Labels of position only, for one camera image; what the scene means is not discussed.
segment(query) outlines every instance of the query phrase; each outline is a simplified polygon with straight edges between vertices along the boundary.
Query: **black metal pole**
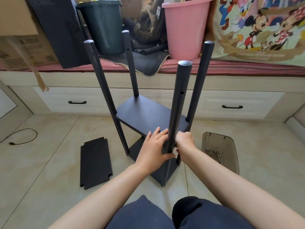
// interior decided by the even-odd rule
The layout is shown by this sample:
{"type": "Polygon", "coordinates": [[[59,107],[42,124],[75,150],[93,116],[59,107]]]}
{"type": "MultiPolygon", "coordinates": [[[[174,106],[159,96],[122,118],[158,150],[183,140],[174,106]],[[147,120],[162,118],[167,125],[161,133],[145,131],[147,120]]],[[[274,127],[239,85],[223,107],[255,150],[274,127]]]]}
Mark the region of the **black metal pole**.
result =
{"type": "Polygon", "coordinates": [[[137,83],[137,76],[135,74],[135,63],[132,55],[132,43],[130,39],[129,30],[123,30],[122,34],[123,34],[125,53],[127,56],[130,79],[132,81],[132,90],[134,92],[134,96],[139,96],[139,88],[137,83]]]}
{"type": "Polygon", "coordinates": [[[202,90],[203,83],[206,78],[208,67],[210,64],[211,57],[212,57],[214,44],[215,43],[212,41],[206,41],[206,42],[204,42],[204,45],[203,45],[203,51],[202,51],[202,55],[201,55],[201,59],[200,59],[198,73],[196,76],[194,90],[193,90],[193,94],[192,94],[192,98],[191,98],[191,103],[190,103],[188,115],[186,117],[186,121],[189,123],[188,131],[190,131],[193,120],[194,120],[196,108],[197,108],[200,94],[201,94],[201,90],[202,90]]]}
{"type": "MultiPolygon", "coordinates": [[[[168,127],[168,139],[166,144],[166,152],[172,153],[176,141],[177,129],[180,122],[186,90],[189,84],[189,78],[192,70],[193,63],[191,61],[179,61],[175,89],[173,92],[173,103],[170,112],[170,125],[168,127]]],[[[163,174],[161,186],[165,186],[167,182],[168,172],[170,169],[170,160],[163,164],[163,174]]]]}
{"type": "Polygon", "coordinates": [[[84,44],[85,44],[85,48],[87,50],[89,59],[90,59],[90,61],[92,63],[92,66],[94,68],[98,83],[101,86],[103,95],[105,97],[107,106],[109,108],[110,114],[111,114],[113,122],[114,122],[114,125],[116,127],[116,130],[117,130],[117,132],[119,134],[119,137],[121,139],[121,142],[123,144],[125,153],[126,153],[126,155],[128,155],[129,154],[128,145],[127,145],[127,142],[126,142],[126,139],[125,139],[125,136],[124,136],[124,132],[123,132],[121,123],[116,118],[116,108],[115,108],[113,100],[112,100],[112,96],[111,96],[111,93],[110,93],[110,90],[109,90],[109,87],[108,87],[108,84],[107,84],[107,80],[106,80],[103,68],[102,68],[101,63],[99,61],[99,56],[98,56],[97,49],[94,45],[93,40],[86,40],[84,42],[84,44]]]}

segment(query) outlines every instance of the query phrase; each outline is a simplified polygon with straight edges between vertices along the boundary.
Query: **tag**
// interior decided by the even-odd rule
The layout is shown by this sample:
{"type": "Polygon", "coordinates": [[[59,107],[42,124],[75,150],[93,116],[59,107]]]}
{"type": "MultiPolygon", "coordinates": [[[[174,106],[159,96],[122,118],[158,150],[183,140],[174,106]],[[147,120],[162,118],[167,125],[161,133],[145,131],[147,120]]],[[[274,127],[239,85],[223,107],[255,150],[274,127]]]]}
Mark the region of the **tag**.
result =
{"type": "Polygon", "coordinates": [[[161,7],[158,6],[158,7],[157,7],[157,12],[156,12],[156,15],[157,15],[157,18],[158,18],[158,19],[160,18],[160,12],[161,12],[161,7]]]}

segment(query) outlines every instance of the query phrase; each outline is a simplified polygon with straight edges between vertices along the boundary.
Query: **pink mattress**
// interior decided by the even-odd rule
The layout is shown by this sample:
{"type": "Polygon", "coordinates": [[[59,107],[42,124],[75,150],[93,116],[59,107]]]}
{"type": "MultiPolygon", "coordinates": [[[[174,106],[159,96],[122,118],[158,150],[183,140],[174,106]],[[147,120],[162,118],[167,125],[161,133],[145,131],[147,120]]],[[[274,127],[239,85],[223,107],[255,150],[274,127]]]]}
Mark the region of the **pink mattress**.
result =
{"type": "MultiPolygon", "coordinates": [[[[127,72],[127,69],[121,65],[114,64],[109,61],[100,60],[104,71],[122,71],[127,72]]],[[[196,74],[200,59],[193,60],[192,74],[196,74]]],[[[177,70],[177,60],[168,59],[161,66],[159,73],[175,73],[177,70]]],[[[38,67],[39,71],[54,72],[54,71],[73,71],[73,72],[88,72],[94,71],[92,65],[83,65],[79,67],[63,69],[60,64],[47,65],[38,67]]],[[[209,75],[233,75],[233,76],[295,76],[305,77],[305,67],[272,65],[250,62],[231,62],[211,60],[209,75]]]]}

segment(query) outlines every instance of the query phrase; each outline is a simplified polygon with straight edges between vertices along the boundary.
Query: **black drawer handle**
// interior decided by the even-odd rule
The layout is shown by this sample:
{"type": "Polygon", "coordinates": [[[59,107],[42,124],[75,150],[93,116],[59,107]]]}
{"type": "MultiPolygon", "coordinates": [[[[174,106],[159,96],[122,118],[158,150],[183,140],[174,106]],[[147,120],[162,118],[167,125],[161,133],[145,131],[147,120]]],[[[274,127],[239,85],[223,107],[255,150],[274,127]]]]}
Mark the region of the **black drawer handle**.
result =
{"type": "Polygon", "coordinates": [[[73,102],[73,101],[69,100],[68,103],[69,103],[69,104],[86,104],[87,101],[78,103],[78,102],[73,102]]]}
{"type": "Polygon", "coordinates": [[[225,105],[222,106],[223,108],[236,108],[236,109],[242,109],[244,108],[242,105],[241,106],[238,106],[238,107],[227,107],[225,105]]]}

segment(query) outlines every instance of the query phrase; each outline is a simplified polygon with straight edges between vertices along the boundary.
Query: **foot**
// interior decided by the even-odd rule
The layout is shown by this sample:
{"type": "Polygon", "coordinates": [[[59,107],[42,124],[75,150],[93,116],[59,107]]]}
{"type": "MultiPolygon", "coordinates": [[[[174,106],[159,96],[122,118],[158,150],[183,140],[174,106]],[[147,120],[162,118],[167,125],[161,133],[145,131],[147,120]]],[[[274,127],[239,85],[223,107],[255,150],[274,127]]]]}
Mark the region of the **foot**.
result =
{"type": "Polygon", "coordinates": [[[224,0],[220,0],[220,2],[219,2],[221,5],[223,5],[223,4],[226,4],[227,3],[227,1],[224,1],[224,0]]]}
{"type": "Polygon", "coordinates": [[[229,27],[229,19],[226,19],[226,24],[221,27],[222,30],[226,30],[229,27]]]}

